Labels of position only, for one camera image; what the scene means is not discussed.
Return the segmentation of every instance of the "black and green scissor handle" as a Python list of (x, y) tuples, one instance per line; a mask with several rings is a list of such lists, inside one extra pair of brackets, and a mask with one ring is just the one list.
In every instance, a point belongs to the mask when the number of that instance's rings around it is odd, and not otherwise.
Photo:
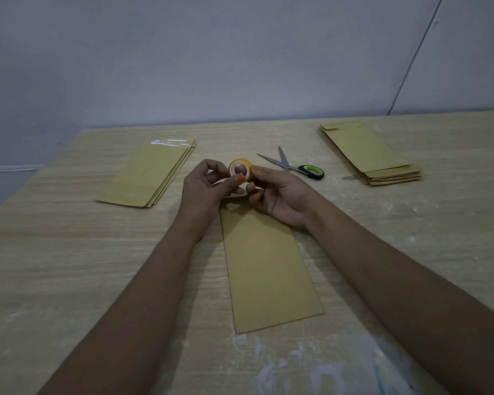
[(300, 165), (299, 167), (289, 166), (289, 168), (303, 173), (310, 179), (322, 180), (324, 178), (324, 171), (321, 168), (313, 165)]

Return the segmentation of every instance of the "forearm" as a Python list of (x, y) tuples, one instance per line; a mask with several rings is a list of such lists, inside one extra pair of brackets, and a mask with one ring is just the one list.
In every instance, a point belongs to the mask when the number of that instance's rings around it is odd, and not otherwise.
[(183, 295), (194, 235), (174, 223), (40, 394), (148, 391)]
[(317, 199), (307, 229), (388, 330), (447, 389), (494, 393), (494, 312)]

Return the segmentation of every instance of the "wall seam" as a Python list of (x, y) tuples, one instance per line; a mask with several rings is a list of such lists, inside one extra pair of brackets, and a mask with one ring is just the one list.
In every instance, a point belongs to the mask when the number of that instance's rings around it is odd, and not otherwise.
[(415, 54), (414, 54), (414, 57), (412, 58), (411, 62), (410, 62), (410, 65), (408, 65), (408, 69), (406, 70), (406, 73), (405, 73), (405, 76), (402, 78), (402, 82), (401, 82), (401, 85), (399, 86), (399, 89), (397, 90), (397, 93), (395, 94), (395, 97), (394, 97), (394, 100), (393, 102), (391, 103), (391, 107), (390, 107), (390, 110), (388, 111), (387, 115), (390, 115), (391, 114), (391, 111), (394, 110), (394, 107), (395, 107), (395, 101), (397, 101), (397, 97), (399, 97), (399, 94), (401, 93), (401, 90), (402, 90), (402, 86), (404, 86), (405, 84), (405, 81), (410, 73), (410, 70), (412, 68), (412, 65), (414, 64), (414, 61), (415, 59), (417, 58), (417, 54), (419, 54), (419, 50), (421, 50), (421, 45), (422, 43), (424, 42), (425, 38), (426, 38), (426, 35), (428, 34), (428, 32), (430, 31), (430, 27), (432, 26), (432, 24), (434, 23), (434, 19), (437, 15), (437, 11), (439, 11), (439, 7), (441, 7), (441, 3), (442, 3), (443, 0), (439, 0), (439, 2), (437, 3), (437, 6), (436, 6), (436, 10), (434, 11), (434, 14), (432, 15), (432, 19), (430, 19), (430, 23), (428, 24), (426, 30), (425, 30), (425, 34), (422, 35), (422, 39), (421, 41), (419, 42), (419, 46), (417, 47), (417, 50), (415, 51)]

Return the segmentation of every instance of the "scissors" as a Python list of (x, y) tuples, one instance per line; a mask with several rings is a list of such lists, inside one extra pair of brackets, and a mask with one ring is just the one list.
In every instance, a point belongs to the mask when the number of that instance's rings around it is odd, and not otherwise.
[(260, 154), (257, 155), (264, 159), (267, 159), (269, 162), (272, 162), (275, 165), (303, 173), (310, 179), (322, 180), (322, 178), (324, 177), (324, 171), (319, 167), (313, 165), (300, 165), (299, 167), (291, 166), (287, 158), (285, 157), (285, 154), (283, 153), (282, 147), (278, 146), (278, 151), (280, 152), (280, 159), (282, 159), (282, 161), (270, 158), (265, 155), (260, 155)]

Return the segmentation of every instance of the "scissor blade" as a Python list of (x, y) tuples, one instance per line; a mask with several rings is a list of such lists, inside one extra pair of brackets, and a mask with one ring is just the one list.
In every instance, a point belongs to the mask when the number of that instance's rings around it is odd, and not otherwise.
[(289, 166), (289, 161), (285, 157), (282, 147), (278, 146), (278, 152), (280, 153), (280, 160), (282, 161), (282, 163)]
[(278, 165), (278, 166), (285, 167), (287, 169), (287, 165), (284, 164), (284, 163), (282, 163), (282, 162), (280, 162), (279, 160), (276, 160), (276, 159), (273, 159), (273, 158), (270, 158), (268, 156), (261, 155), (261, 154), (257, 154), (257, 156), (260, 156), (260, 157), (262, 157), (264, 159), (267, 159), (269, 162), (272, 162), (273, 164)]

